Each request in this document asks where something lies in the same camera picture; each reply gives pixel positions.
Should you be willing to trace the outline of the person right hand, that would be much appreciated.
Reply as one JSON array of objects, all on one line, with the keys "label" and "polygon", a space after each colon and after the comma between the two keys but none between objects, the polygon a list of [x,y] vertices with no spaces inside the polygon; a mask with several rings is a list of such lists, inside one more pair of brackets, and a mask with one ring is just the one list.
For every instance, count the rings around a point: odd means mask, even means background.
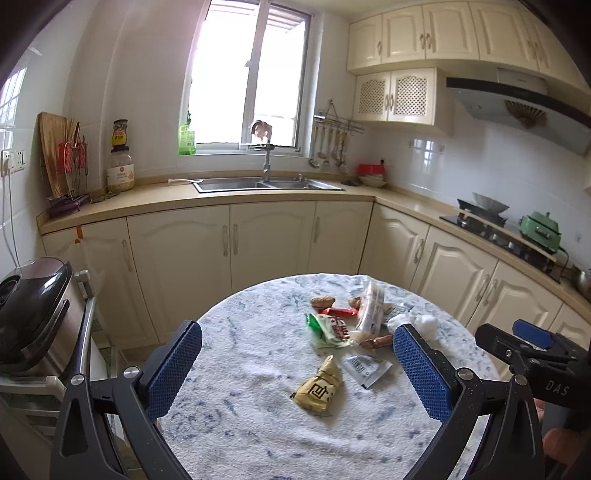
[{"label": "person right hand", "polygon": [[560,428],[543,435],[544,479],[590,478],[590,412],[577,410]]}]

